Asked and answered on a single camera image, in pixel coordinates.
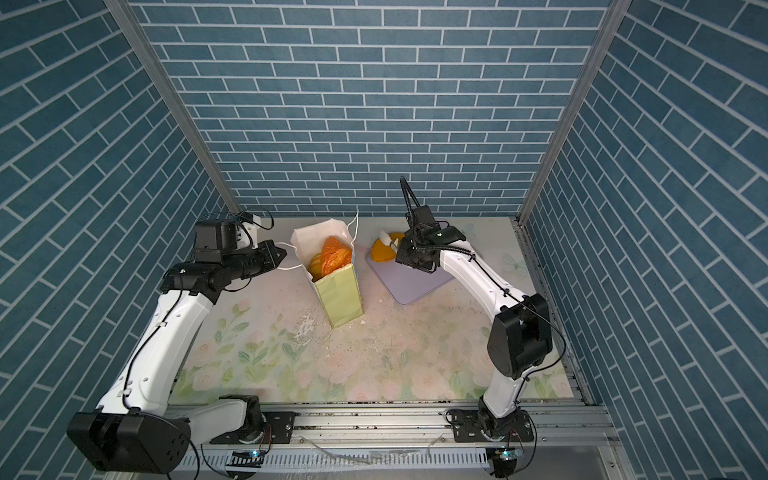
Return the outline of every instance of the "floral tablecloth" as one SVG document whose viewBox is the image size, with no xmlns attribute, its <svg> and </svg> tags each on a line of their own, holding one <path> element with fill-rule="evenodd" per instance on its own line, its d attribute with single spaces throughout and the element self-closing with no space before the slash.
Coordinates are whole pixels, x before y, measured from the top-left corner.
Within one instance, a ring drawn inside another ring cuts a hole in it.
<svg viewBox="0 0 768 480">
<path fill-rule="evenodd" d="M 267 233 L 285 241 L 293 228 L 317 221 L 278 219 L 282 229 Z M 485 348 L 491 323 L 479 303 L 454 280 L 400 306 L 362 258 L 379 230 L 402 231 L 401 222 L 361 220 L 355 268 L 365 314 L 344 326 L 331 329 L 301 269 L 270 272 L 240 292 L 222 294 L 197 334 L 170 403 L 207 403 L 228 394 L 255 394 L 262 402 L 477 399 L 493 371 Z M 508 219 L 452 223 L 505 279 L 532 292 Z M 295 261 L 289 255 L 283 264 Z M 552 352 L 545 362 L 556 358 Z M 559 364 L 535 374 L 522 395 L 571 396 Z"/>
</svg>

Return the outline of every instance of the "aluminum frame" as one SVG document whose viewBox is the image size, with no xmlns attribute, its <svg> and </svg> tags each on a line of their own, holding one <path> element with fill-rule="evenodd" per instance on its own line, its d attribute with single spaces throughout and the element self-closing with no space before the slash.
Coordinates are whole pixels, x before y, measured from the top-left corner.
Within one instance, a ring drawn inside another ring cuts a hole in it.
<svg viewBox="0 0 768 480">
<path fill-rule="evenodd" d="M 565 326 L 562 321 L 563 317 L 560 314 L 557 303 L 555 303 L 552 299 L 552 291 L 549 288 L 549 284 L 547 283 L 547 279 L 544 276 L 544 272 L 541 270 L 541 264 L 538 262 L 538 258 L 536 257 L 536 252 L 533 249 L 533 243 L 531 242 L 531 238 L 528 235 L 528 231 L 522 227 L 517 220 L 512 220 L 512 228 L 517 234 L 518 244 L 520 245 L 520 250 L 523 253 L 523 257 L 525 258 L 525 264 L 528 265 L 528 272 L 531 274 L 531 280 L 533 280 L 534 287 L 536 291 L 547 300 L 552 320 L 560 329 L 560 331 L 563 332 L 563 335 L 565 335 L 570 347 L 571 342 L 568 340 L 568 332 L 565 330 Z M 572 373 L 574 375 L 576 383 L 578 384 L 578 388 L 581 391 L 581 397 L 584 400 L 584 403 L 586 405 L 594 405 L 594 394 L 590 390 L 589 383 L 587 382 L 587 378 L 584 375 L 584 370 L 582 370 L 579 366 L 578 359 L 576 358 L 576 354 L 572 348 L 566 349 L 565 356 L 563 357 L 563 363 L 566 372 Z"/>
<path fill-rule="evenodd" d="M 574 85 L 574 89 L 568 97 L 568 103 L 563 108 L 563 114 L 560 117 L 558 126 L 555 128 L 547 150 L 541 158 L 541 165 L 539 165 L 536 174 L 533 176 L 531 187 L 528 189 L 528 195 L 525 196 L 520 207 L 518 222 L 521 225 L 525 225 L 533 212 L 536 200 L 538 200 L 538 196 L 541 194 L 541 189 L 544 188 L 549 173 L 552 171 L 554 163 L 557 161 L 558 155 L 563 148 L 565 139 L 571 132 L 576 115 L 589 93 L 589 88 L 592 86 L 592 81 L 598 76 L 598 70 L 605 59 L 608 47 L 611 46 L 611 42 L 614 40 L 614 36 L 616 36 L 621 21 L 624 20 L 624 14 L 627 13 L 630 3 L 632 3 L 632 0 L 613 0 L 605 12 L 603 21 L 598 29 L 598 34 L 594 38 L 592 47 L 589 49 L 587 59 L 584 60 L 584 65 L 581 67 L 576 85 Z"/>
<path fill-rule="evenodd" d="M 125 39 L 128 40 L 128 44 L 134 49 L 134 53 L 157 88 L 157 92 L 160 93 L 170 114 L 176 119 L 181 132 L 190 143 L 227 208 L 236 214 L 243 211 L 127 0 L 104 0 L 104 3 L 125 35 Z"/>
</svg>

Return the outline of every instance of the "wire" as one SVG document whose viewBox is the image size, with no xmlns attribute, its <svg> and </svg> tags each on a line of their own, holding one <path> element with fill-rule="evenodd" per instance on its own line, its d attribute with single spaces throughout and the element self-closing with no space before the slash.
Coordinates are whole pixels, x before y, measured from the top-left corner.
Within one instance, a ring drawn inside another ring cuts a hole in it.
<svg viewBox="0 0 768 480">
<path fill-rule="evenodd" d="M 520 473 L 526 468 L 530 467 L 531 463 L 533 463 L 533 458 L 536 456 L 536 445 L 538 444 L 538 432 L 536 431 L 536 424 L 533 423 L 533 419 L 531 418 L 530 413 L 525 412 L 525 416 L 528 417 L 528 421 L 531 423 L 531 426 L 533 427 L 533 452 L 531 452 L 531 459 L 528 460 L 528 463 L 526 463 L 523 468 L 520 468 L 519 470 L 515 470 L 514 473 Z"/>
<path fill-rule="evenodd" d="M 471 252 L 471 251 L 469 251 L 469 250 L 467 250 L 465 248 L 453 247 L 451 245 L 430 245 L 430 246 L 426 246 L 426 245 L 418 245 L 418 246 L 416 246 L 416 245 L 414 245 L 413 249 L 414 250 L 446 250 L 446 251 L 449 251 L 449 252 L 463 253 L 463 254 L 469 256 L 469 260 L 468 261 L 472 262 L 474 260 L 475 263 L 477 263 L 478 267 L 480 267 L 480 270 L 482 270 L 482 272 L 498 287 L 498 289 L 501 290 L 504 293 L 504 296 L 510 297 L 515 302 L 519 303 L 520 306 L 525 308 L 527 311 L 533 313 L 538 318 L 544 320 L 546 323 L 549 324 L 549 326 L 555 332 L 558 333 L 558 335 L 560 336 L 560 339 L 563 342 L 563 349 L 560 352 L 560 356 L 558 357 L 558 359 L 555 360 L 554 362 L 550 363 L 547 366 L 543 366 L 541 368 L 538 368 L 538 369 L 530 371 L 525 377 L 523 377 L 523 381 L 524 382 L 528 381 L 528 377 L 530 377 L 534 373 L 541 372 L 542 370 L 550 369 L 553 366 L 557 365 L 561 360 L 563 360 L 563 357 L 565 356 L 565 351 L 566 351 L 566 349 L 568 349 L 568 343 L 565 341 L 565 335 L 563 335 L 563 332 L 561 332 L 558 327 L 556 327 L 552 322 L 550 322 L 549 319 L 544 318 L 537 311 L 535 311 L 532 308 L 529 308 L 527 305 L 525 305 L 519 298 L 517 298 L 514 295 L 512 295 L 509 292 L 509 288 L 504 288 L 503 286 L 499 285 L 499 283 L 496 281 L 496 279 L 485 268 L 483 268 L 483 266 L 482 266 L 482 264 L 480 262 L 478 262 L 477 256 L 473 252 Z M 515 395 L 515 402 L 518 401 L 518 398 L 520 396 L 520 392 L 521 391 L 522 391 L 522 389 L 519 389 L 518 392 L 517 392 L 517 395 Z"/>
<path fill-rule="evenodd" d="M 458 425 L 458 422 L 454 422 L 452 420 L 448 420 L 448 415 L 454 415 L 454 412 L 463 412 L 461 409 L 450 409 L 446 410 L 445 413 L 442 414 L 442 417 L 445 419 L 445 421 L 452 427 L 455 428 L 456 425 Z"/>
<path fill-rule="evenodd" d="M 248 217 L 246 217 L 244 215 L 233 214 L 232 212 L 213 212 L 213 213 L 210 213 L 210 214 L 205 214 L 205 215 L 202 215 L 202 216 L 198 217 L 197 221 L 199 222 L 200 220 L 202 220 L 204 218 L 207 218 L 207 217 L 212 217 L 213 215 L 232 215 L 233 217 L 238 217 L 238 218 L 240 218 L 242 220 L 245 220 L 248 223 L 253 223 L 257 227 L 263 228 L 264 230 L 272 230 L 275 227 L 275 217 L 273 217 L 271 212 L 269 210 L 267 210 L 265 207 L 261 207 L 261 206 L 258 206 L 258 207 L 261 208 L 261 210 L 264 210 L 266 212 L 266 214 L 270 216 L 271 222 L 270 222 L 270 226 L 269 227 L 265 227 L 265 226 L 263 226 L 263 225 L 261 225 L 259 223 L 256 223 L 256 222 L 253 221 L 253 219 L 250 219 L 250 218 L 248 218 Z"/>
<path fill-rule="evenodd" d="M 264 432 L 264 435 L 261 437 L 261 443 L 259 444 L 259 453 L 260 453 L 261 455 L 266 455 L 267 453 L 269 453 L 269 452 L 270 452 L 270 450 L 272 450 L 272 425 L 271 425 L 271 424 L 269 424 L 269 423 L 268 423 L 267 425 L 270 427 L 270 443 L 269 443 L 269 444 L 267 444 L 267 446 L 266 446 L 266 450 L 264 450 L 264 451 L 263 451 L 263 450 L 261 449 L 261 445 L 263 445 L 263 444 L 264 444 L 264 436 L 266 436 L 266 432 Z"/>
<path fill-rule="evenodd" d="M 165 323 L 170 313 L 174 311 L 174 309 L 176 308 L 176 305 L 178 305 L 179 302 L 181 301 L 181 296 L 183 294 L 184 294 L 184 291 L 179 290 L 179 296 L 176 298 L 176 301 L 174 302 L 173 306 L 171 306 L 171 308 L 168 309 L 163 319 L 159 323 L 157 323 L 157 325 L 154 327 L 154 330 L 152 331 L 152 333 L 149 334 L 147 339 L 141 345 L 139 345 L 139 348 L 136 350 L 136 353 L 134 354 L 133 358 L 131 358 L 131 361 L 128 363 L 128 369 L 125 372 L 125 382 L 123 382 L 123 395 L 122 395 L 123 407 L 125 407 L 126 410 L 131 409 L 131 407 L 129 407 L 128 403 L 125 401 L 125 399 L 128 397 L 128 395 L 125 394 L 125 391 L 128 390 L 128 381 L 131 377 L 131 370 L 134 368 L 134 363 L 136 362 L 136 358 L 139 356 L 139 353 L 141 353 L 141 350 L 143 350 L 144 347 L 149 343 L 149 341 L 152 340 L 152 337 L 154 336 L 154 334 L 157 333 L 157 331 L 160 329 L 160 325 Z"/>
<path fill-rule="evenodd" d="M 408 209 L 408 213 L 406 214 L 406 220 L 408 221 L 408 227 L 413 230 L 413 209 L 411 208 L 411 198 L 413 199 L 413 202 L 416 204 L 416 208 L 419 208 L 419 199 L 416 198 L 416 195 L 413 193 L 413 190 L 411 190 L 411 186 L 408 185 L 408 181 L 405 177 L 400 177 L 400 190 L 402 190 L 402 195 L 406 199 L 406 208 Z"/>
<path fill-rule="evenodd" d="M 208 468 L 210 468 L 211 470 L 213 470 L 215 473 L 217 473 L 217 474 L 221 475 L 222 477 L 227 477 L 227 478 L 229 478 L 230 480 L 232 480 L 232 477 L 230 477 L 230 476 L 229 476 L 227 473 L 221 473 L 221 472 L 219 472 L 219 471 L 218 471 L 218 470 L 216 470 L 216 469 L 215 469 L 213 466 L 211 466 L 211 464 L 210 464 L 210 463 L 208 463 L 208 459 L 207 459 L 207 458 L 205 458 L 205 450 L 203 450 L 203 444 L 202 444 L 202 443 L 200 444 L 200 453 L 201 453 L 201 455 L 203 456 L 203 462 L 205 462 L 205 465 L 208 465 Z"/>
<path fill-rule="evenodd" d="M 513 433 L 518 438 L 518 442 L 520 442 L 520 449 L 523 451 L 523 455 L 525 455 L 525 448 L 523 447 L 523 439 L 520 438 L 520 434 L 515 429 L 509 429 L 509 437 L 507 437 L 507 449 L 509 449 L 509 440 L 512 438 Z"/>
<path fill-rule="evenodd" d="M 200 474 L 200 455 L 197 453 L 197 448 L 195 448 L 194 443 L 192 443 L 192 439 L 190 438 L 190 436 L 187 435 L 186 432 L 184 432 L 182 429 L 180 429 L 177 425 L 175 425 L 174 423 L 172 423 L 168 419 L 165 419 L 165 418 L 163 418 L 163 417 L 161 417 L 159 415 L 155 415 L 154 413 L 142 412 L 138 407 L 130 407 L 130 406 L 128 406 L 128 403 L 126 401 L 126 398 L 128 397 L 128 395 L 125 394 L 125 391 L 128 390 L 128 381 L 129 381 L 129 379 L 131 377 L 131 370 L 134 368 L 134 363 L 136 362 L 136 358 L 139 356 L 139 353 L 141 353 L 141 350 L 143 350 L 144 347 L 149 343 L 149 341 L 152 340 L 152 337 L 154 336 L 154 334 L 157 333 L 158 330 L 160 330 L 160 325 L 162 323 L 164 323 L 166 320 L 168 320 L 168 317 L 170 316 L 171 312 L 173 312 L 174 309 L 176 309 L 176 306 L 181 301 L 181 296 L 183 294 L 184 294 L 184 291 L 183 290 L 179 290 L 179 296 L 176 298 L 176 301 L 174 302 L 174 304 L 165 313 L 165 316 L 163 316 L 163 319 L 154 327 L 154 330 L 152 330 L 152 333 L 149 334 L 147 339 L 145 341 L 143 341 L 142 344 L 139 345 L 139 347 L 136 349 L 136 353 L 134 354 L 133 358 L 131 358 L 131 361 L 128 363 L 128 368 L 127 368 L 127 370 L 125 372 L 125 381 L 123 383 L 123 393 L 122 393 L 121 397 L 122 397 L 122 401 L 123 401 L 123 407 L 125 407 L 125 409 L 127 411 L 136 413 L 137 415 L 143 415 L 145 417 L 152 417 L 153 419 L 158 419 L 161 422 L 167 423 L 172 428 L 174 428 L 177 432 L 179 432 L 181 434 L 181 436 L 183 436 L 190 443 L 190 446 L 192 447 L 192 450 L 194 451 L 195 459 L 197 460 L 197 470 L 195 472 L 195 476 L 194 476 L 193 480 L 197 480 L 197 476 Z M 170 478 L 170 474 L 165 474 L 165 476 L 168 478 L 168 480 L 172 480 Z"/>
<path fill-rule="evenodd" d="M 161 422 L 167 423 L 168 425 L 170 425 L 171 427 L 176 429 L 176 431 L 179 432 L 181 434 L 181 436 L 183 436 L 184 439 L 186 439 L 190 443 L 190 447 L 192 447 L 192 451 L 194 452 L 195 461 L 197 462 L 197 470 L 195 471 L 194 478 L 192 480 L 197 480 L 198 475 L 200 475 L 200 454 L 197 453 L 197 448 L 194 446 L 194 443 L 192 442 L 192 439 L 190 438 L 190 436 L 187 435 L 187 433 L 185 433 L 182 429 L 180 429 L 179 427 L 174 425 L 170 420 L 168 420 L 168 419 L 166 419 L 164 417 L 161 417 L 159 415 L 155 415 L 154 413 L 142 412 L 141 410 L 134 410 L 133 412 L 138 414 L 138 415 L 143 415 L 145 417 L 152 417 L 153 419 L 158 419 Z M 165 476 L 170 478 L 170 474 L 168 474 L 168 473 L 165 474 Z"/>
<path fill-rule="evenodd" d="M 240 288 L 239 288 L 239 289 L 237 289 L 237 290 L 227 290 L 226 288 L 223 288 L 222 290 L 224 290 L 225 292 L 239 292 L 239 291 L 241 291 L 242 289 L 244 289 L 245 287 L 249 286 L 249 285 L 250 285 L 250 281 L 251 281 L 251 280 L 253 280 L 253 277 L 249 278 L 249 279 L 248 279 L 248 283 L 246 283 L 245 285 L 243 285 L 242 287 L 240 287 Z"/>
<path fill-rule="evenodd" d="M 250 245 L 248 245 L 248 248 L 253 248 L 253 238 L 251 237 L 250 233 L 248 233 L 248 229 L 243 225 L 243 222 L 240 222 L 240 228 L 243 229 L 243 232 L 248 236 L 248 241 L 250 242 Z"/>
</svg>

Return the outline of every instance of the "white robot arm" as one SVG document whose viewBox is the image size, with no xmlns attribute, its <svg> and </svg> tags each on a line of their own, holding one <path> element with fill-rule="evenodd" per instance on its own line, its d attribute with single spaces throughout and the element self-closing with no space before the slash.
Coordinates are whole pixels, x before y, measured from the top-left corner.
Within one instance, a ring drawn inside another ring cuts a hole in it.
<svg viewBox="0 0 768 480">
<path fill-rule="evenodd" d="M 491 440 L 503 439 L 511 425 L 522 432 L 520 391 L 552 350 L 546 302 L 506 282 L 476 255 L 461 232 L 441 228 L 429 207 L 419 206 L 404 178 L 401 185 L 410 228 L 396 261 L 428 272 L 442 266 L 482 304 L 492 319 L 488 354 L 495 370 L 475 419 Z M 194 261 L 166 272 L 150 325 L 127 365 L 96 410 L 79 412 L 70 422 L 68 436 L 97 469 L 165 474 L 178 465 L 190 443 L 224 434 L 248 443 L 264 434 L 255 396 L 223 398 L 182 413 L 168 411 L 167 404 L 174 377 L 220 293 L 232 280 L 277 268 L 286 256 L 272 240 L 255 242 L 257 223 L 252 216 L 235 217 L 244 221 L 196 223 Z"/>
</svg>

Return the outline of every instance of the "paper bag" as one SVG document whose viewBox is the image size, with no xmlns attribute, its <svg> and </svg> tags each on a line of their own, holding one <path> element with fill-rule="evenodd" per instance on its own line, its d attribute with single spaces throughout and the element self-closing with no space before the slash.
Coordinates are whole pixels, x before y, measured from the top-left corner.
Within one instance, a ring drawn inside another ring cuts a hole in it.
<svg viewBox="0 0 768 480">
<path fill-rule="evenodd" d="M 306 278 L 315 289 L 317 297 L 320 298 L 320 303 L 333 327 L 341 326 L 362 315 L 360 288 L 357 286 L 355 275 L 355 237 L 349 233 L 349 225 L 352 222 L 347 224 L 341 220 L 326 220 L 308 227 L 297 228 L 290 238 Z M 312 274 L 308 270 L 312 257 L 323 249 L 326 238 L 332 235 L 353 249 L 352 263 L 313 282 Z"/>
</svg>

